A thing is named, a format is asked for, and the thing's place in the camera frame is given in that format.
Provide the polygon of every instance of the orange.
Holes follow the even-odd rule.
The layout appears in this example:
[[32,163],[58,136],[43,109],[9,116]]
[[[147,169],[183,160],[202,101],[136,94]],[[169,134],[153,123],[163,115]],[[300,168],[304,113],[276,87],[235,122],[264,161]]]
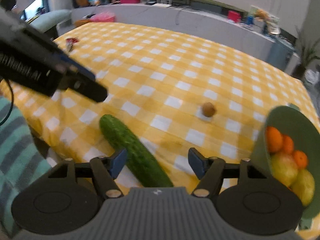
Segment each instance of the orange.
[[294,158],[294,161],[298,165],[298,169],[305,169],[308,166],[309,160],[304,152],[294,151],[292,156]]
[[285,154],[292,154],[293,150],[294,150],[294,143],[292,139],[287,135],[283,135],[283,145],[282,145],[281,152]]
[[276,153],[281,150],[283,145],[282,134],[277,128],[268,126],[266,129],[266,141],[268,146],[268,151],[270,153]]

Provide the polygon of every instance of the striped fabric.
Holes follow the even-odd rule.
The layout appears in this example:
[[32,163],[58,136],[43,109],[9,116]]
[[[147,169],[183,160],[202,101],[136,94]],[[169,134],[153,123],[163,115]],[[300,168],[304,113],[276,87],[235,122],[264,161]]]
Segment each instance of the striped fabric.
[[[10,102],[0,98],[0,120],[8,113]],[[9,236],[20,229],[11,214],[14,198],[51,166],[39,154],[20,110],[13,108],[0,126],[0,222]]]

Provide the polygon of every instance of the gingham tablecloth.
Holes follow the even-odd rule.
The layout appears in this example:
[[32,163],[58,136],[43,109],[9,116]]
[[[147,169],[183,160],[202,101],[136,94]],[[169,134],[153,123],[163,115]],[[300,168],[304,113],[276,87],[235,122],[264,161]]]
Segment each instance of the gingham tablecloth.
[[[15,104],[29,125],[63,157],[87,162],[113,153],[99,130],[100,117],[112,114],[155,155],[174,185],[190,192],[198,183],[188,165],[190,147],[238,163],[250,157],[268,112],[288,103],[320,129],[300,81],[222,44],[121,23],[83,25],[56,40],[61,48],[68,37],[80,39],[70,56],[109,88],[103,103],[71,90],[46,98],[14,86]],[[215,105],[213,118],[202,116],[205,102]],[[117,183],[124,192],[139,186],[128,169]],[[223,187],[235,183],[225,179]]]

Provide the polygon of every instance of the green bowl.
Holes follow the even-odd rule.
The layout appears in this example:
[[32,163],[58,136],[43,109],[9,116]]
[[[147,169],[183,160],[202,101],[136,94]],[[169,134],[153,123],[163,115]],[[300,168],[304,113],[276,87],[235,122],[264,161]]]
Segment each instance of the green bowl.
[[313,200],[305,208],[299,225],[300,229],[309,229],[312,219],[320,212],[320,134],[297,106],[274,108],[259,132],[251,155],[252,164],[269,174],[271,174],[271,159],[265,139],[267,126],[273,126],[282,134],[290,136],[294,142],[294,149],[303,151],[308,156],[307,170],[314,177],[316,188]]

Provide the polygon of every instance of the green cucumber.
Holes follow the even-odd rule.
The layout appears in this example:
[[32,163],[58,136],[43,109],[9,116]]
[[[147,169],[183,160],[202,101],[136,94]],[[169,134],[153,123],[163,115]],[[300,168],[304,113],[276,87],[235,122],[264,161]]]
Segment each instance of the green cucumber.
[[105,114],[100,118],[100,130],[115,150],[127,149],[126,165],[143,187],[173,187],[156,158],[119,119]]

